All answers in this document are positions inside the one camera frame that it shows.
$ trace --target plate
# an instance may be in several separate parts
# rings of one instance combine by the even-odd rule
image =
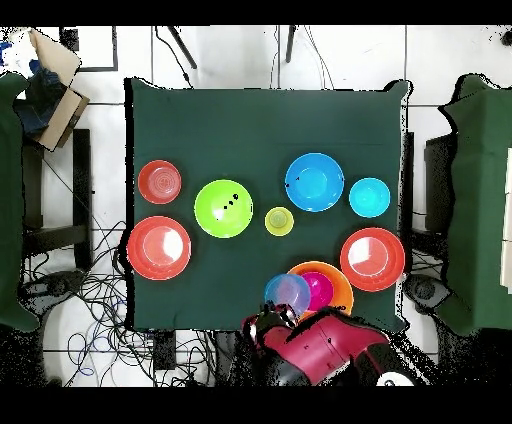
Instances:
[[[300,275],[279,274],[265,286],[264,301],[271,300],[275,305],[287,304],[295,316],[300,317],[311,301],[309,285]]]
[[[128,261],[139,275],[149,280],[168,280],[187,266],[191,242],[186,230],[177,221],[152,216],[134,227],[126,252]]]
[[[270,209],[265,215],[265,228],[273,236],[285,236],[293,228],[292,213],[282,206]]]
[[[348,201],[352,210],[363,218],[375,218],[389,207],[388,186],[377,178],[363,178],[350,189]]]
[[[405,267],[402,243],[383,228],[364,228],[343,244],[341,270],[360,290],[377,292],[391,287]]]
[[[299,265],[294,266],[288,274],[302,275],[306,272],[319,272],[325,275],[332,283],[333,296],[329,302],[329,306],[342,307],[343,312],[347,315],[352,313],[354,306],[354,294],[352,293],[352,287],[350,286],[349,280],[343,273],[325,262],[309,261],[303,262]],[[306,311],[302,315],[302,319],[313,314],[313,311]]]
[[[176,167],[165,160],[146,164],[137,179],[139,192],[148,202],[157,205],[172,202],[181,190],[181,176]]]
[[[341,197],[345,178],[338,163],[323,153],[295,159],[285,177],[286,194],[299,209],[321,212]]]
[[[251,222],[251,195],[235,181],[212,181],[198,193],[194,215],[199,226],[213,237],[237,236]]]

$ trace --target white floor tile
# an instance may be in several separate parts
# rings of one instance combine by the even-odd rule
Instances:
[[[94,311],[101,316],[99,305]],[[43,349],[67,350],[69,341],[69,349],[80,350],[84,347],[83,339],[73,334],[85,335],[93,324],[94,319],[85,303],[72,297],[50,312],[44,331]]]
[[[436,355],[428,355],[428,357],[430,359],[432,359],[432,361],[434,361],[434,364],[438,365],[439,364],[439,354],[436,354]]]
[[[80,68],[113,68],[114,41],[111,26],[78,26],[77,56]]]
[[[101,228],[126,217],[126,123],[123,106],[87,107],[77,128],[91,131],[93,214]],[[96,221],[93,228],[99,228]]]
[[[181,30],[180,35],[197,63],[197,71],[191,70],[165,27],[159,27],[159,35],[171,44],[194,87],[270,87],[272,63],[277,52],[275,26],[183,27]],[[404,77],[403,25],[322,25],[312,26],[311,31],[335,88],[382,90],[392,80]],[[322,88],[321,62],[304,27],[299,26],[295,33],[290,63],[285,61],[287,36],[288,26],[281,25],[280,87]],[[156,38],[154,43],[154,83],[167,88],[188,87],[169,48]],[[277,88],[277,61],[276,57],[272,73],[273,88]],[[330,88],[327,73],[325,78],[325,84]]]
[[[48,378],[60,377],[63,385],[75,375],[83,360],[79,353],[72,352],[71,358],[67,352],[44,352],[45,369]],[[91,353],[81,365],[81,372],[76,373],[71,387],[152,387],[153,381],[144,373],[135,359],[116,359],[115,353]],[[152,375],[151,363],[142,361],[144,370]]]
[[[194,330],[176,330],[176,350],[179,351],[176,355],[176,361],[178,363],[185,363],[189,358],[192,361],[202,360],[204,357],[199,351],[204,352],[204,346],[208,346],[212,352],[215,352],[210,339],[207,338],[205,342],[203,333],[198,333],[201,341],[197,340],[198,336]]]
[[[406,296],[403,297],[402,316],[410,324],[406,334],[411,343],[425,353],[437,353],[437,330],[432,318],[418,314],[414,309],[414,303]]]
[[[494,84],[512,84],[512,47],[501,44],[507,28],[498,25],[410,25],[407,79],[414,84],[410,104],[450,102],[457,79],[483,73]]]
[[[76,269],[75,255],[73,249],[62,248],[48,252],[48,260],[46,255],[40,254],[25,260],[25,269],[35,271],[36,277],[42,274],[51,274],[58,271],[73,271]]]
[[[281,26],[281,54],[286,54],[288,27]],[[313,40],[327,65],[334,88],[382,90],[404,78],[404,25],[312,25]],[[321,67],[305,28],[295,33],[292,60],[281,67],[282,88],[321,87]],[[326,86],[331,88],[325,73]]]
[[[107,251],[119,246],[123,232],[112,231],[109,234],[109,230],[94,230],[92,233],[94,249],[93,258],[95,262],[92,268],[92,273],[112,274],[114,272],[112,265],[114,251]]]
[[[427,140],[449,134],[452,130],[448,120],[435,107],[409,108],[408,127],[409,131],[414,133],[413,210],[425,213],[425,145]],[[423,221],[423,216],[413,215],[415,228]]]
[[[36,27],[38,31],[42,32],[47,37],[50,37],[53,41],[60,42],[59,39],[59,27]]]
[[[124,103],[125,77],[151,81],[151,27],[118,26],[116,72],[78,72],[71,88],[93,103]]]
[[[167,387],[166,384],[171,385],[173,383],[173,377],[179,379],[185,379],[187,377],[188,372],[194,374],[194,380],[206,384],[208,386],[213,386],[215,383],[215,377],[210,371],[210,375],[208,376],[208,367],[206,363],[191,365],[190,370],[187,366],[176,368],[175,370],[158,370],[156,371],[156,380],[158,381],[159,387]],[[174,381],[173,387],[186,387],[184,383],[180,384],[180,381]]]

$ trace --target orange bowl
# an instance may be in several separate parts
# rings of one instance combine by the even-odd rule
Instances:
[[[331,280],[334,293],[329,302],[329,306],[344,306],[345,309],[343,312],[347,315],[352,313],[352,307],[354,306],[352,286],[348,282],[347,277],[345,277],[339,269],[325,262],[309,261],[294,266],[288,271],[288,274],[302,275],[305,272],[320,272]],[[301,320],[312,314],[314,314],[313,311],[304,312],[301,316]]]

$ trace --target blue bowl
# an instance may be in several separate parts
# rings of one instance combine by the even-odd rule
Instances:
[[[274,305],[288,304],[295,315],[300,317],[309,307],[311,291],[307,281],[300,275],[279,274],[265,286],[264,299],[265,302],[271,300]]]
[[[348,201],[352,210],[363,218],[382,215],[389,206],[389,188],[377,178],[363,178],[350,189]]]
[[[329,209],[341,197],[344,184],[338,163],[323,153],[295,159],[285,177],[286,194],[295,206],[308,212]]]

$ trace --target yellow bowl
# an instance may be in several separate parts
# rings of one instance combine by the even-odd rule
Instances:
[[[293,228],[292,213],[282,206],[270,209],[265,215],[265,228],[273,236],[285,236]]]

